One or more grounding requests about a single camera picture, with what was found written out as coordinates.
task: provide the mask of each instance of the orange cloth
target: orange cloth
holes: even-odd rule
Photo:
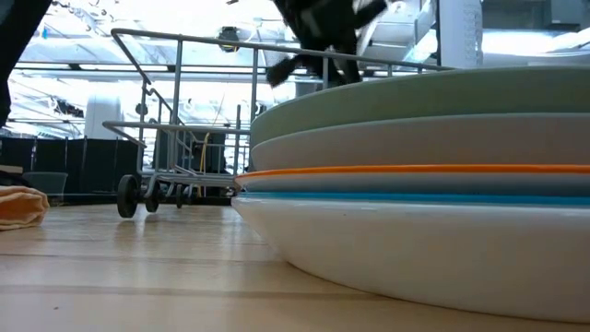
[[[46,194],[22,186],[0,185],[0,231],[39,226],[48,209]]]

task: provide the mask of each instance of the fluorescent light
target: fluorescent light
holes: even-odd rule
[[[386,42],[374,42],[371,44],[371,46],[381,46],[381,47],[387,47],[387,48],[402,48],[402,49],[405,49],[407,47],[406,45],[396,45],[396,44],[386,43]]]
[[[80,65],[83,70],[137,71],[134,65]],[[168,71],[165,65],[141,65],[144,71]]]
[[[60,119],[12,119],[8,118],[8,122],[17,124],[32,124],[32,125],[43,125],[43,124],[84,124],[84,120],[60,120]]]
[[[411,75],[417,75],[418,72],[392,72],[391,76],[392,77],[404,77],[404,76],[411,76]],[[376,71],[375,72],[375,76],[376,77],[387,77],[387,72],[380,70],[380,71]]]
[[[70,69],[65,64],[17,63],[15,69]]]
[[[338,70],[338,73],[339,73],[340,75],[344,75],[344,72],[343,72],[342,70]],[[361,75],[361,76],[362,76],[362,75],[363,75],[363,73],[364,73],[364,72],[363,72],[362,70],[361,70],[361,71],[359,71],[359,75]],[[310,75],[310,73],[308,73],[308,72],[307,72],[307,69],[305,69],[305,68],[297,68],[297,69],[293,70],[293,73],[292,73],[292,75]]]
[[[198,65],[183,65],[183,71],[193,72],[216,72],[216,73],[232,73],[232,74],[252,74],[253,69],[249,67],[223,67],[223,66],[198,66]]]

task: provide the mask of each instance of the light green plate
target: light green plate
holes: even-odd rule
[[[590,67],[453,70],[348,85],[284,102],[252,123],[251,147],[333,125],[438,115],[590,113]]]

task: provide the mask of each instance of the black object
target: black object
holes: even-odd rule
[[[2,186],[26,186],[32,188],[30,183],[21,176],[11,174],[9,172],[0,171],[0,185]]]
[[[28,138],[0,138],[0,164],[22,167],[30,172],[35,140]]]
[[[434,23],[434,25],[436,26],[436,65],[442,65],[443,63],[443,58],[441,56],[441,4],[439,4],[439,2],[440,0],[434,1],[434,19],[436,21]]]
[[[199,141],[205,140],[206,134],[200,133],[200,132],[193,132],[193,134],[195,135],[197,140],[199,140]],[[159,145],[156,145],[156,147],[154,148],[153,166],[155,169],[165,169],[166,168],[166,163],[168,161],[168,148],[169,148],[168,138],[169,138],[169,135],[167,133],[164,133],[162,131],[159,131],[157,133],[156,139],[159,140]],[[179,133],[179,138],[180,139],[183,138],[183,135],[181,133]],[[226,136],[224,134],[210,134],[208,137],[207,143],[216,144],[216,145],[217,144],[223,145],[223,144],[225,144],[225,140],[226,140]],[[184,144],[186,146],[190,147],[190,144],[191,144],[190,142],[191,142],[191,135],[189,133],[186,133]],[[188,169],[193,169],[193,170],[198,171],[200,168],[200,163],[201,163],[201,154],[203,153],[203,144],[193,143],[193,158],[191,160],[188,160],[190,156],[188,153],[186,153],[185,154],[186,161],[184,163],[183,163],[182,148],[183,148],[183,146],[181,146],[180,144],[177,146],[179,153],[178,153],[178,159],[177,159],[176,163],[178,165],[184,165],[184,167],[186,167]],[[160,153],[159,153],[159,159],[157,160],[156,156],[158,154],[158,150],[160,151]],[[226,161],[225,161],[225,157],[223,155],[223,147],[207,146],[204,164],[205,164],[205,172],[207,172],[207,173],[222,173],[226,167]]]
[[[38,139],[33,170],[35,172],[67,172],[65,155],[67,144],[68,140]]]
[[[285,58],[266,70],[266,81],[271,88],[277,87],[289,78],[298,65],[290,58]]]
[[[238,37],[238,28],[236,27],[223,27],[221,28],[221,32],[218,35],[218,39],[220,41],[228,41],[228,42],[239,42],[240,38]],[[230,46],[230,45],[220,45],[219,48],[221,51],[225,53],[235,53],[240,50],[238,46]]]
[[[147,105],[144,105],[144,107],[141,107],[141,103],[138,103],[136,105],[136,113],[138,115],[141,115],[141,113],[143,113],[144,115],[148,115],[148,107],[147,107]]]
[[[71,105],[69,102],[63,100],[57,100],[57,105],[55,106],[55,109],[53,109],[53,111],[59,114],[69,114],[76,118],[84,118],[84,111],[80,110],[74,105]]]
[[[543,6],[545,29],[577,32],[584,24],[587,1],[546,0]]]
[[[82,191],[82,183],[84,182],[83,175],[88,172],[84,172],[84,149],[86,143],[84,139],[73,139],[67,142],[67,151],[65,157],[67,158],[67,164],[65,165],[65,172],[67,173],[67,181],[65,182],[64,193],[68,194],[85,194]],[[46,157],[51,156],[51,151],[43,152]],[[37,163],[44,164],[45,161],[41,158],[37,158]]]
[[[158,211],[159,207],[159,182],[154,183],[154,190],[151,195],[146,198],[146,210],[147,212],[154,213]]]
[[[356,54],[357,36],[355,30],[362,28],[387,9],[387,0],[372,0],[356,13],[352,0],[273,0],[293,34],[301,43],[302,49],[325,51],[334,46],[338,53]],[[311,69],[319,78],[324,78],[324,61],[320,57],[298,54],[290,59],[290,67],[303,65]],[[282,83],[289,65],[280,64],[275,73],[269,69],[267,79],[274,86]],[[342,77],[332,59],[327,61],[327,81],[330,86],[361,82],[359,66],[356,61],[344,61]]]
[[[117,190],[117,210],[122,218],[132,218],[137,210],[139,185],[133,175],[121,178]]]
[[[13,0],[12,5],[0,9],[0,126],[6,124],[10,114],[8,77],[25,51],[33,33],[51,4],[51,0]]]
[[[113,191],[112,178],[119,156],[117,149],[123,144],[123,140],[119,142],[110,139],[86,140],[86,153],[83,156],[84,164],[80,177],[80,190],[83,193],[109,193]]]
[[[183,185],[176,184],[176,207],[183,208]]]
[[[137,152],[139,147],[134,142],[119,139],[117,141],[117,160],[114,165],[114,175],[111,178],[112,188],[116,188],[119,179],[127,174],[137,174]]]

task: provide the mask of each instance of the orange plate rim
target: orange plate rim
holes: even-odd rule
[[[343,174],[343,173],[577,173],[590,174],[590,165],[376,165],[336,166],[250,172],[237,179],[272,175]]]

